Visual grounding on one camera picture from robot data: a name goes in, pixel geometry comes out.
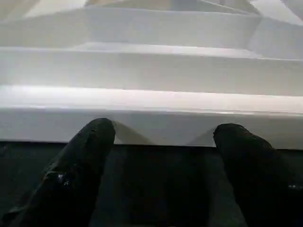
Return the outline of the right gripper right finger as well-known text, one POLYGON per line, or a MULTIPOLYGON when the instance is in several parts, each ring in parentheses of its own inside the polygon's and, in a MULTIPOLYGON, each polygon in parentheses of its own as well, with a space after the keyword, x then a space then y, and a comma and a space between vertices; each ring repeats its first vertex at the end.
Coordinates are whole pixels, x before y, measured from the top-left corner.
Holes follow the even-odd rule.
POLYGON ((303 179, 278 150, 233 123, 218 125, 213 139, 247 226, 303 225, 303 179))

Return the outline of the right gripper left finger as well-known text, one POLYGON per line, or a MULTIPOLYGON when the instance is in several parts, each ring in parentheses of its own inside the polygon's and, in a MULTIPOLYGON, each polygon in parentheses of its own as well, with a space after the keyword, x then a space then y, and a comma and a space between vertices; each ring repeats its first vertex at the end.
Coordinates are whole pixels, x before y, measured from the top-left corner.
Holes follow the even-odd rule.
POLYGON ((116 131, 107 118, 85 125, 44 171, 42 180, 0 221, 2 227, 87 227, 116 131))

